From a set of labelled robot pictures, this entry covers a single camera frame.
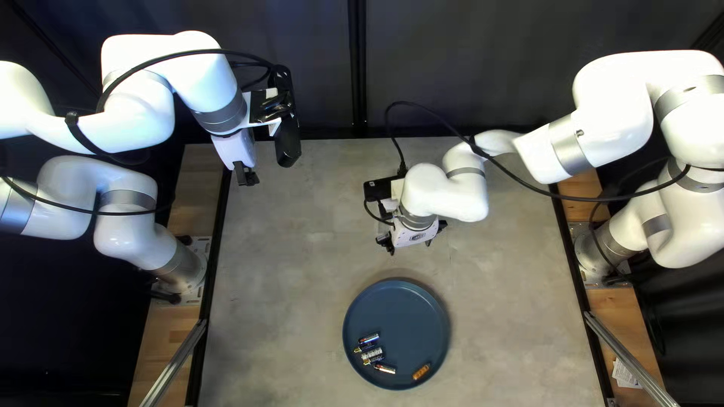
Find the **round tray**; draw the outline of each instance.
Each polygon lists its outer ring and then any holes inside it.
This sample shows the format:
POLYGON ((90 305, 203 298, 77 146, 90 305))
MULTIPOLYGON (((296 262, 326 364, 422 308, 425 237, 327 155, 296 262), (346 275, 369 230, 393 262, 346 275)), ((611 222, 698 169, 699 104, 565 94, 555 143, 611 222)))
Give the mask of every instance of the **round tray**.
POLYGON ((367 287, 350 305, 342 326, 342 342, 352 367, 373 385, 405 390, 429 380, 440 368, 450 344, 447 313, 428 290, 410 280, 382 280, 367 287), (379 332, 382 364, 397 368, 395 374, 365 366, 354 353, 358 338, 379 332), (412 375, 425 364, 422 378, 412 375))

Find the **aa battery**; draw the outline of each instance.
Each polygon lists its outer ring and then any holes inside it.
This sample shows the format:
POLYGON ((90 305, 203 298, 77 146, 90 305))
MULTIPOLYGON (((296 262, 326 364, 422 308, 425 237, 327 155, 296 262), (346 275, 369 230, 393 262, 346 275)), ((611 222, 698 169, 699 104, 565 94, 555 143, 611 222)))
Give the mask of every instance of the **aa battery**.
POLYGON ((412 373, 412 380, 420 380, 429 371, 430 371, 430 364, 426 364, 425 366, 422 366, 420 369, 417 370, 417 372, 412 373))
POLYGON ((364 352, 364 351, 367 351, 367 350, 369 350, 369 349, 372 349, 372 348, 374 348, 375 346, 377 346, 377 341, 376 341, 376 340, 373 341, 373 342, 363 343, 362 345, 359 345, 357 348, 354 348, 353 350, 354 350, 354 353, 360 353, 360 352, 364 352))
POLYGON ((367 335, 365 337, 361 337, 357 339, 357 343, 362 345, 363 343, 369 343, 374 342, 375 340, 379 339, 379 332, 375 332, 374 334, 367 335))
POLYGON ((389 373, 389 374, 395 374, 395 372, 397 371, 396 368, 394 368, 392 366, 388 366, 386 364, 374 364, 374 368, 376 370, 379 370, 384 373, 389 373))
POLYGON ((372 364, 374 362, 384 359, 384 351, 382 350, 382 348, 375 348, 371 351, 362 353, 361 358, 363 364, 372 364))
POLYGON ((374 348, 378 339, 379 332, 375 332, 374 334, 370 334, 357 339, 357 343, 359 343, 359 346, 357 348, 354 348, 354 353, 360 353, 368 349, 374 348))

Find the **metal frame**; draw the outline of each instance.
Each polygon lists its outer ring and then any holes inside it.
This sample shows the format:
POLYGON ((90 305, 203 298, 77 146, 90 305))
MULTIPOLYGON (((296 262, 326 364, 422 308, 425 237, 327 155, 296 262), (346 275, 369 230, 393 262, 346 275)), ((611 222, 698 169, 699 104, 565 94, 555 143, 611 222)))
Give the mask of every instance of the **metal frame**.
POLYGON ((173 382, 176 374, 181 370, 181 366, 183 366, 186 358, 195 350, 196 344, 201 339, 201 336, 205 334, 206 319, 200 319, 196 322, 196 325, 194 325, 183 343, 181 343, 181 346, 176 350, 173 357, 171 357, 169 364, 166 365, 159 378, 156 379, 156 382, 151 386, 143 401, 140 402, 140 407, 155 407, 163 400, 166 390, 173 382))
MULTIPOLYGON (((560 193, 558 185, 550 185, 550 192, 560 193)), ((573 289, 576 291, 576 298, 578 299, 578 307, 581 312, 591 311, 591 305, 588 302, 588 296, 586 295, 586 286, 581 279, 581 274, 578 268, 578 260, 576 259, 576 250, 573 248, 573 239, 571 239, 571 232, 568 229, 568 220, 565 218, 565 210, 563 209, 563 202, 560 199, 551 198, 553 203, 553 210, 555 212, 556 220, 558 221, 558 229, 560 231, 560 237, 563 241, 563 249, 565 250, 565 257, 568 260, 568 270, 571 272, 571 282, 573 283, 573 289)), ((587 325, 586 336, 588 337, 589 347, 591 348, 591 357, 593 358, 593 365, 596 369, 596 375, 598 376, 598 384, 601 387, 601 393, 603 394, 603 402, 605 406, 609 405, 608 400, 613 399, 613 388, 611 387, 611 381, 608 378, 608 370, 606 370, 606 361, 603 358, 603 351, 601 344, 598 341, 596 333, 587 325)))
POLYGON ((616 336, 609 332, 609 330, 596 319, 596 316, 590 311, 584 311, 584 321, 589 328, 596 332, 598 338, 606 342, 606 345, 608 345, 613 353, 626 365, 628 370, 636 376, 639 384, 646 390, 646 393, 649 393, 651 398, 664 407, 679 407, 671 395, 659 386, 656 379, 644 369, 634 355, 631 355, 631 352, 629 352, 621 342, 618 342, 616 336))

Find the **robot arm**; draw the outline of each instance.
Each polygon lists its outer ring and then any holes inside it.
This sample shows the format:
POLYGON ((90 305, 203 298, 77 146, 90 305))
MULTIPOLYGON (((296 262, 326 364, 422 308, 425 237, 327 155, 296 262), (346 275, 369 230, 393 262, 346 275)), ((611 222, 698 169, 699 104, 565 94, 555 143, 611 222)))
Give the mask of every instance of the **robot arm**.
MULTIPOLYGON (((198 31, 116 35, 108 38, 101 50, 103 84, 106 87, 149 59, 178 51, 217 48, 219 44, 211 36, 198 31)), ((34 134, 69 151, 92 154, 74 137, 65 119, 55 117, 40 83, 25 68, 0 62, 0 90, 0 138, 34 134)), ((254 167, 251 137, 245 129, 268 125, 273 136, 282 122, 280 117, 264 119, 262 114, 255 115, 264 110, 257 105, 278 96, 275 88, 262 92, 261 98, 242 93, 224 55, 184 56, 131 75, 111 92, 103 112, 80 117, 77 127, 94 146, 108 153, 154 146, 173 132, 172 94, 176 93, 198 123, 211 133, 228 168, 233 169, 235 161, 254 167)))
MULTIPOLYGON (((134 212, 156 207, 156 182, 148 175, 81 156, 47 161, 37 184, 14 181, 21 188, 60 204, 99 211, 134 212)), ((91 215, 24 198, 0 180, 0 231, 38 238, 71 240, 80 237, 91 215)), ((106 256, 122 259, 154 273, 167 289, 181 293, 203 278, 201 262, 154 214, 98 216, 93 242, 106 256)))
MULTIPOLYGON (((651 134, 655 111, 670 150, 679 159, 679 172, 685 164, 724 167, 724 139, 720 137, 724 116, 719 114, 724 110, 724 68, 710 54, 651 51, 606 56, 587 64, 577 74, 573 98, 576 110, 561 119, 524 135, 501 130, 484 132, 475 137, 475 143, 492 156, 520 154, 533 177, 547 184, 615 161, 641 148, 651 134)), ((404 180, 392 181, 393 204, 387 206, 396 210, 396 217, 387 241, 394 247, 419 243, 405 239, 415 236, 411 231, 422 233, 421 226, 435 228, 435 215, 465 222, 485 218, 488 211, 484 161, 473 154, 466 143, 461 143, 445 155, 444 170, 432 164, 417 164, 404 180)), ((715 192, 724 185, 724 178, 719 174, 694 169, 688 182, 693 185, 691 188, 703 187, 697 192, 715 192)), ((659 182, 675 176, 663 172, 659 182)), ((721 207, 721 201, 716 201, 713 194, 704 199, 691 195, 690 190, 682 193, 678 191, 680 186, 681 182, 660 193, 634 199, 629 205, 631 209, 625 209, 611 220, 610 233, 628 242, 627 246, 616 246, 621 247, 616 256, 649 247, 661 264, 683 267, 724 247, 724 227, 716 226, 724 225, 724 213, 720 216, 722 211, 711 210, 721 207), (655 206, 651 200, 662 203, 655 206), (668 211, 669 217, 676 218, 671 219, 673 227, 666 232, 670 237, 664 238, 668 236, 666 233, 647 236, 644 232, 643 225, 654 215, 641 213, 653 207, 658 208, 660 214, 668 211), (701 211, 691 214, 694 207, 701 211), (617 219, 624 218, 629 222, 619 225, 617 219), (687 224, 694 218, 696 222, 687 224), (703 243, 693 238, 697 233, 713 241, 703 243), (692 245, 699 249, 692 250, 692 245), (690 256, 681 255, 686 250, 690 256)), ((425 234, 421 240, 432 239, 436 232, 425 234)), ((602 261, 605 262, 600 256, 595 259, 599 268, 602 261)))

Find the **black post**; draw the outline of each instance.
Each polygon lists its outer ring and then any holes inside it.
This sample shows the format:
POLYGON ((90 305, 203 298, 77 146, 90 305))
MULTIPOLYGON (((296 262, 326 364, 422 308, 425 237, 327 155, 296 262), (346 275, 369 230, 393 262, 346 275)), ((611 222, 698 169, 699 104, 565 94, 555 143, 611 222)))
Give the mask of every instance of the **black post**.
POLYGON ((367 1, 347 0, 352 72, 352 128, 356 137, 367 128, 367 1))
MULTIPOLYGON (((229 200, 229 187, 231 183, 231 171, 224 168, 221 186, 219 187, 219 200, 216 202, 216 219, 214 220, 214 231, 211 235, 211 248, 209 250, 209 261, 206 263, 206 281, 203 285, 203 298, 201 309, 198 312, 199 320, 209 320, 211 316, 211 299, 214 295, 214 284, 216 283, 216 265, 219 263, 219 250, 222 245, 222 232, 224 230, 224 219, 226 207, 229 200)), ((198 396, 201 394, 201 374, 203 372, 203 358, 206 355, 206 338, 209 329, 196 343, 191 358, 191 369, 189 371, 188 385, 186 387, 186 403, 184 406, 197 406, 198 396)))

